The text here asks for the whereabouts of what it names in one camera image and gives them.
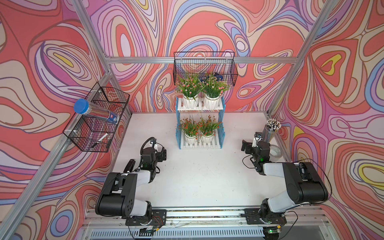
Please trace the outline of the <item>red flower pot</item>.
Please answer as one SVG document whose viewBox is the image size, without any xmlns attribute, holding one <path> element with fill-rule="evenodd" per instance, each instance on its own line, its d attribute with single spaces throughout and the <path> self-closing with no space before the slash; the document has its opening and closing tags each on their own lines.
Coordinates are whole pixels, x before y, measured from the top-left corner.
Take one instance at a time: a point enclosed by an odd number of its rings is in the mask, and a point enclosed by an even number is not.
<svg viewBox="0 0 384 240">
<path fill-rule="evenodd" d="M 203 145 L 213 143 L 216 135 L 215 131 L 220 128 L 221 124 L 221 121 L 211 115 L 200 118 L 201 143 Z"/>
<path fill-rule="evenodd" d="M 183 118 L 180 120 L 179 129 L 184 132 L 186 146 L 197 146 L 200 122 L 195 121 L 193 118 Z"/>
</svg>

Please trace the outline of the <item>pink flower pot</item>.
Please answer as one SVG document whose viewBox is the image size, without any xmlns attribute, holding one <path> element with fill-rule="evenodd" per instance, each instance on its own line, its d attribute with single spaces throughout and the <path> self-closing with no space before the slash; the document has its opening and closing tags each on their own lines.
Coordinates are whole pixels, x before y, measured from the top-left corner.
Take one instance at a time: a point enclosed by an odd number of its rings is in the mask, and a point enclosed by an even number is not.
<svg viewBox="0 0 384 240">
<path fill-rule="evenodd" d="M 188 109 L 198 107 L 199 93 L 206 87 L 198 74 L 187 74 L 183 77 L 178 77 L 177 88 L 183 94 L 183 104 Z"/>
<path fill-rule="evenodd" d="M 204 93 L 204 106 L 206 109 L 213 110 L 219 107 L 222 95 L 229 90 L 231 86 L 224 80 L 220 82 L 208 81 L 207 76 L 202 80 L 202 82 L 206 84 L 206 87 L 202 90 Z"/>
</svg>

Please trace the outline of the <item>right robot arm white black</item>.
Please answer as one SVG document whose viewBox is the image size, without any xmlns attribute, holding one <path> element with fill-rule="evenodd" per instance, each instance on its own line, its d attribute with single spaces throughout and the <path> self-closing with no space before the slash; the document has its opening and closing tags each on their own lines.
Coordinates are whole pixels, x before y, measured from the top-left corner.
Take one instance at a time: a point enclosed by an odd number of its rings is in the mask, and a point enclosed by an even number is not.
<svg viewBox="0 0 384 240">
<path fill-rule="evenodd" d="M 328 189 L 313 164 L 272 162 L 270 150 L 271 145 L 264 141 L 259 141 L 256 145 L 242 141 L 241 151 L 252 156 L 251 162 L 257 173 L 285 180 L 284 192 L 263 200 L 259 210 L 261 217 L 282 214 L 303 204 L 320 204 L 328 200 Z"/>
</svg>

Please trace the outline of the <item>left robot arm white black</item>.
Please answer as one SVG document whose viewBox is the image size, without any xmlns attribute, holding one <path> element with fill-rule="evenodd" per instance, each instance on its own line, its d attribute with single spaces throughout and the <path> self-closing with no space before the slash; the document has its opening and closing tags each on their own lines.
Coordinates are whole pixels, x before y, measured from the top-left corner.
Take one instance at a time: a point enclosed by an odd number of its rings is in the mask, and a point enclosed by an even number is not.
<svg viewBox="0 0 384 240">
<path fill-rule="evenodd" d="M 130 160 L 122 173 L 109 173 L 96 203 L 96 214 L 103 217 L 134 218 L 147 224 L 152 220 L 152 204 L 136 199 L 139 186 L 153 182 L 160 173 L 159 162 L 167 159 L 167 150 L 158 145 L 141 149 L 139 166 L 134 169 L 135 160 Z"/>
</svg>

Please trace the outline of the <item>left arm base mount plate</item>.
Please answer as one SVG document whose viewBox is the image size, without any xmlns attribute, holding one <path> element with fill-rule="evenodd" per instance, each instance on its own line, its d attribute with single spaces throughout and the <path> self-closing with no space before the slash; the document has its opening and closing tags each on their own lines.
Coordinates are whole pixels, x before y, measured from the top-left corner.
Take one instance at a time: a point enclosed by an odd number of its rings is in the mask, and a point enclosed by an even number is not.
<svg viewBox="0 0 384 240">
<path fill-rule="evenodd" d="M 126 226 L 134 227 L 161 227 L 167 222 L 167 210 L 155 209 L 147 211 L 144 216 L 133 216 L 126 219 Z"/>
</svg>

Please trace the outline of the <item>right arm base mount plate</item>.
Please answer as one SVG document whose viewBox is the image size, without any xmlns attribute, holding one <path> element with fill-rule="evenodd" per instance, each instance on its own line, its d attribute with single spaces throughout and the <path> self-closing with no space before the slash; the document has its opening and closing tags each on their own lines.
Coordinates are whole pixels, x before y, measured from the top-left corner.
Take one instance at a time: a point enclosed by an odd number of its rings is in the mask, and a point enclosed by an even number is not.
<svg viewBox="0 0 384 240">
<path fill-rule="evenodd" d="M 246 218 L 248 225 L 281 225 L 287 223 L 284 213 L 273 213 L 259 208 L 244 209 L 241 217 Z"/>
</svg>

